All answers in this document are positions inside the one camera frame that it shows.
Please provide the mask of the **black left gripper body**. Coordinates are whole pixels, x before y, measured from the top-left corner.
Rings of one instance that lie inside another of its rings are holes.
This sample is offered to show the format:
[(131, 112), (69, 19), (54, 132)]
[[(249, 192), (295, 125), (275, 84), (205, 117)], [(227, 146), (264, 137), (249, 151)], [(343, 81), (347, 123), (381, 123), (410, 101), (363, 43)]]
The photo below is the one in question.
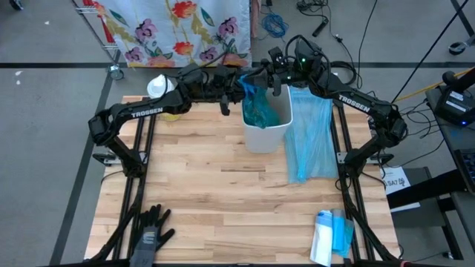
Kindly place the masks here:
[(211, 79), (203, 87), (202, 99), (205, 102), (219, 102), (222, 95), (227, 95), (230, 102), (238, 103), (241, 101), (232, 101), (232, 83), (236, 81), (234, 76), (230, 76), (225, 82), (217, 82)]

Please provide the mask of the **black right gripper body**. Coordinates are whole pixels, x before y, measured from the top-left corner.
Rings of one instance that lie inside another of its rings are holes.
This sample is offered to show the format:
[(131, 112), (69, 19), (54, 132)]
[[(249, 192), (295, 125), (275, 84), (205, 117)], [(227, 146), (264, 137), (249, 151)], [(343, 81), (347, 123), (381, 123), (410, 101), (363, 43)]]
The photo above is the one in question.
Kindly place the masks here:
[(293, 36), (284, 49), (283, 60), (288, 64), (289, 59), (296, 82), (316, 84), (324, 78), (324, 85), (327, 85), (327, 56), (316, 43), (303, 36)]

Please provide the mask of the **light blue trash bag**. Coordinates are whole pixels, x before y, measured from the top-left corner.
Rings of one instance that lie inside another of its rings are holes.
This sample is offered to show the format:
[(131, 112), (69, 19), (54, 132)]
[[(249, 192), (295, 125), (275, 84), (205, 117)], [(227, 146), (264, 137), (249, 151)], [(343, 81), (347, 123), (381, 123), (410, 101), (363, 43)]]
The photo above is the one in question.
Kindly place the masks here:
[(337, 163), (331, 121), (333, 101), (310, 93), (309, 88), (290, 88), (293, 121), (284, 135), (290, 183), (312, 178), (336, 178)]

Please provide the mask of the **white plastic trash bin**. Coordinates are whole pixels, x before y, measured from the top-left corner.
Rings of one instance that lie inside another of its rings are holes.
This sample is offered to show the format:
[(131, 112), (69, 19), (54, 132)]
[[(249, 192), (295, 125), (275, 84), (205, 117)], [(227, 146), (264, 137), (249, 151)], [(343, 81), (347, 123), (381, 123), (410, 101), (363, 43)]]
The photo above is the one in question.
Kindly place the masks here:
[(281, 94), (273, 96), (273, 89), (265, 92), (271, 114), (278, 119), (276, 125), (259, 128), (250, 124), (248, 116), (243, 114), (245, 146), (249, 152), (257, 154), (273, 153), (283, 142), (284, 134), (293, 123), (292, 101), (288, 85), (281, 86)]

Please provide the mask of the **white blue bag package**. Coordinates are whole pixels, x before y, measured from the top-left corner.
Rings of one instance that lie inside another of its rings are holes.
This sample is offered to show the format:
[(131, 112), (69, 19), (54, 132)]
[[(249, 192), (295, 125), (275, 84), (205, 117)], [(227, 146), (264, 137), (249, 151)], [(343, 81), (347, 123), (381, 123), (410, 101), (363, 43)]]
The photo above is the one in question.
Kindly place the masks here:
[(315, 218), (315, 230), (309, 259), (324, 267), (330, 267), (333, 246), (333, 216), (328, 210), (319, 211)]

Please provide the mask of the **pink cloth strip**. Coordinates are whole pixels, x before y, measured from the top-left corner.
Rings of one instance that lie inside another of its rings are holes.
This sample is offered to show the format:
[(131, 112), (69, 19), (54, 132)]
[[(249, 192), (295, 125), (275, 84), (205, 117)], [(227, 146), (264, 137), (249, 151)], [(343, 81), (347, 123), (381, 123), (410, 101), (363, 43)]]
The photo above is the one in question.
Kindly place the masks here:
[(250, 0), (250, 34), (252, 38), (258, 36), (258, 20), (261, 11), (261, 4), (262, 0)]

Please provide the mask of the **Lysol wipes canister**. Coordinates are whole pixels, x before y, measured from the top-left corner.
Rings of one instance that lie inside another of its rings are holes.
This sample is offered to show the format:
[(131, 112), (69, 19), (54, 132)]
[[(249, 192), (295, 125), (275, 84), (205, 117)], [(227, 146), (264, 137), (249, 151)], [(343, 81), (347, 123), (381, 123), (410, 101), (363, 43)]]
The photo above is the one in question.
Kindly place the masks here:
[[(174, 90), (174, 85), (172, 81), (163, 74), (153, 78), (147, 85), (147, 92), (150, 99), (158, 99), (161, 96), (164, 96), (165, 93)], [(179, 120), (181, 115), (170, 114), (170, 113), (161, 113), (159, 119), (166, 122), (175, 122)]]

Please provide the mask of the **floral print cloth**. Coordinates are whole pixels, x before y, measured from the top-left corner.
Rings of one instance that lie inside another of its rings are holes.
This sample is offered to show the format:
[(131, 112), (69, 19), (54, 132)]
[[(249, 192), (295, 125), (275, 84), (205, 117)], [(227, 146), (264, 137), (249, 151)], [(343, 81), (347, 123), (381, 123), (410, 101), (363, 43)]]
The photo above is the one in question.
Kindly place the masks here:
[(129, 67), (252, 62), (250, 0), (93, 0)]

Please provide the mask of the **black slanted pole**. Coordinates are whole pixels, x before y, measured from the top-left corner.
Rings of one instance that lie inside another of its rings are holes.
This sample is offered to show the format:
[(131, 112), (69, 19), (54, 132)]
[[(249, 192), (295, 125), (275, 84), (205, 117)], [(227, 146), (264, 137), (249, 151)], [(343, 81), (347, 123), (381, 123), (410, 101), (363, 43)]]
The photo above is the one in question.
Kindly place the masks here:
[(446, 33), (446, 31), (449, 29), (449, 27), (453, 24), (453, 22), (455, 21), (455, 19), (459, 16), (459, 14), (463, 11), (465, 5), (469, 2), (470, 0), (464, 0), (463, 3), (456, 9), (456, 12), (455, 14), (451, 17), (451, 19), (449, 20), (449, 22), (443, 27), (442, 31), (440, 32), (440, 34), (436, 37), (435, 41), (432, 43), (432, 45), (429, 47), (429, 49), (426, 51), (426, 53), (424, 54), (424, 56), (420, 59), (420, 61), (417, 63), (417, 65), (415, 66), (415, 68), (413, 69), (413, 71), (411, 72), (411, 74), (408, 76), (407, 80), (405, 81), (405, 83), (402, 85), (402, 87), (400, 88), (400, 90), (397, 92), (397, 94), (394, 96), (393, 100), (391, 101), (391, 103), (395, 103), (396, 100), (398, 99), (398, 97), (400, 96), (400, 94), (404, 91), (404, 89), (407, 87), (407, 85), (409, 84), (410, 80), (413, 78), (413, 76), (415, 75), (416, 71), (421, 67), (421, 65), (425, 62), (426, 58), (430, 55), (430, 53), (433, 51), (433, 49), (435, 48), (435, 46), (437, 45), (437, 43), (439, 42), (439, 40), (444, 36), (444, 34)]

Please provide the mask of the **black grey work glove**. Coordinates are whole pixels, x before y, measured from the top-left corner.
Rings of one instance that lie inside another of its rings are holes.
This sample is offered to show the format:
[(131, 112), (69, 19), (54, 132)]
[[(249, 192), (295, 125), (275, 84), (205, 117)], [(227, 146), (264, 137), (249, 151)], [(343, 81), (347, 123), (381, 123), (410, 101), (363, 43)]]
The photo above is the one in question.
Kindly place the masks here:
[(140, 215), (139, 236), (129, 267), (152, 267), (155, 254), (174, 236), (173, 228), (162, 233), (163, 226), (171, 215), (171, 210), (167, 209), (161, 214), (161, 208), (161, 204), (153, 205), (150, 210)]

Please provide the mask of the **white paper label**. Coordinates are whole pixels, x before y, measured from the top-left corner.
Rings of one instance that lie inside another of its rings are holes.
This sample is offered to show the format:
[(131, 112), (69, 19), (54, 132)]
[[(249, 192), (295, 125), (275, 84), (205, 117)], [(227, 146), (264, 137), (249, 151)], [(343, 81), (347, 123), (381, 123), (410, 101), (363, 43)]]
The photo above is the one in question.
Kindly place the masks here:
[[(410, 182), (407, 178), (406, 173), (402, 167), (397, 168), (380, 168), (381, 178), (385, 184), (385, 193), (386, 195), (392, 194), (396, 191), (410, 187)], [(414, 208), (419, 208), (420, 204), (418, 202), (411, 203), (408, 205), (403, 205), (397, 208), (391, 208), (392, 213), (406, 211)]]

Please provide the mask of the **black desk device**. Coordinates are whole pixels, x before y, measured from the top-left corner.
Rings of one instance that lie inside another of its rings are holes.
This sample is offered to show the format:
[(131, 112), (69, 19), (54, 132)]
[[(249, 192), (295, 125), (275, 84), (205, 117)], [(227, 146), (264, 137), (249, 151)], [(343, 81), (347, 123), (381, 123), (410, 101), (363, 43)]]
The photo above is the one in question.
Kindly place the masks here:
[(467, 127), (475, 122), (475, 98), (469, 97), (465, 91), (475, 85), (475, 68), (457, 78), (452, 71), (442, 75), (445, 86), (439, 86), (441, 96), (436, 103), (434, 113), (445, 121)]

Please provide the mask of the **black keyboard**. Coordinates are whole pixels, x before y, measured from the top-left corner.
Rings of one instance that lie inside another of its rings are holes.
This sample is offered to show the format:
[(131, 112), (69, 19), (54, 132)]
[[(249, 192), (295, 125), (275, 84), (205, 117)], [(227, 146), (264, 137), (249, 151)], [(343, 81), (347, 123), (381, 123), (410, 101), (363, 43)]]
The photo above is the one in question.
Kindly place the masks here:
[(454, 151), (455, 161), (468, 191), (475, 195), (475, 148)]

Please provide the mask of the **black aluminium table frame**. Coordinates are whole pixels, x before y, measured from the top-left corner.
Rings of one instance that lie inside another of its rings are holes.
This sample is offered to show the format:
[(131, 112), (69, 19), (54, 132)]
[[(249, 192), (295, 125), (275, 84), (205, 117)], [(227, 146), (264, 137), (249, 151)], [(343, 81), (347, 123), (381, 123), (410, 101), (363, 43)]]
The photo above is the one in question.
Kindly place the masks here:
[(158, 263), (308, 263), (316, 214), (343, 205), (333, 178), (289, 183), (283, 147), (248, 152), (237, 105), (223, 116), (200, 103), (141, 137), (142, 208), (170, 210), (175, 231)]

